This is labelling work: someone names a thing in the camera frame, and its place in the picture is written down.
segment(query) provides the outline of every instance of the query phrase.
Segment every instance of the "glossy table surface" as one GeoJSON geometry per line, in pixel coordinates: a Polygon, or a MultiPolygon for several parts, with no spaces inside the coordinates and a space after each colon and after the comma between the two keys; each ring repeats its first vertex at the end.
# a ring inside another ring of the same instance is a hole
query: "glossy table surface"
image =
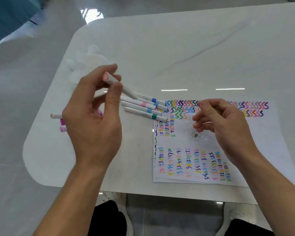
{"type": "MultiPolygon", "coordinates": [[[[75,163],[69,137],[49,115],[72,93],[64,61],[92,44],[118,64],[124,84],[155,98],[275,100],[295,164],[295,3],[288,3],[100,19],[80,28],[24,143],[25,166],[40,184],[63,186],[75,163]],[[177,89],[187,91],[161,91],[177,89]]],[[[120,118],[122,146],[101,190],[256,203],[247,187],[153,183],[152,121],[122,108],[120,118]]]]}

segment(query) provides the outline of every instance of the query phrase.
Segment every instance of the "white sheet of paper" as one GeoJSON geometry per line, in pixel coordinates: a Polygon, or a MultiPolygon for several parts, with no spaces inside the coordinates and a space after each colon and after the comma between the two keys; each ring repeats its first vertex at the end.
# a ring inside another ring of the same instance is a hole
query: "white sheet of paper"
{"type": "MultiPolygon", "coordinates": [[[[153,181],[161,179],[248,186],[239,170],[226,158],[210,131],[197,133],[192,116],[197,101],[167,101],[163,116],[169,122],[154,121],[153,181]]],[[[295,167],[280,130],[274,102],[230,102],[244,112],[260,152],[295,185],[295,167]]]]}

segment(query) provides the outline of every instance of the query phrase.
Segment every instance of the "gray tile floor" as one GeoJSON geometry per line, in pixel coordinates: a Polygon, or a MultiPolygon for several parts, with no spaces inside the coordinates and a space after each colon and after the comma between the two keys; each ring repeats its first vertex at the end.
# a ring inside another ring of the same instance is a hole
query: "gray tile floor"
{"type": "MultiPolygon", "coordinates": [[[[74,32],[81,10],[105,18],[282,3],[287,0],[51,0],[0,44],[0,235],[31,235],[60,191],[36,183],[22,159],[32,122],[74,32]]],[[[128,195],[135,235],[214,235],[220,205],[210,201],[128,195]]]]}

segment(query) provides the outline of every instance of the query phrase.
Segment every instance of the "blue fabric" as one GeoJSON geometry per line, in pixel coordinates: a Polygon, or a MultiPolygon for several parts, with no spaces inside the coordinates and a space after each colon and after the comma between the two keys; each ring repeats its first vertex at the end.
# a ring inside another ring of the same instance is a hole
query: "blue fabric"
{"type": "Polygon", "coordinates": [[[0,40],[33,17],[45,0],[0,0],[0,40]]]}

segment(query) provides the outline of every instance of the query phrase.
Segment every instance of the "person's left hand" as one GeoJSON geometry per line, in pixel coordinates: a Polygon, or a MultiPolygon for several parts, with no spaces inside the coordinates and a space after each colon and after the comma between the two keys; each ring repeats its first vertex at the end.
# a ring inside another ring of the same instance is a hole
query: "person's left hand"
{"type": "MultiPolygon", "coordinates": [[[[117,154],[122,139],[119,102],[122,84],[112,86],[102,81],[105,72],[114,74],[117,64],[97,67],[83,77],[74,90],[63,120],[74,147],[76,165],[106,170],[117,154]],[[109,88],[107,94],[94,98],[95,91],[109,88]],[[104,115],[96,111],[105,102],[104,115]]],[[[119,81],[120,75],[113,75],[119,81]]]]}

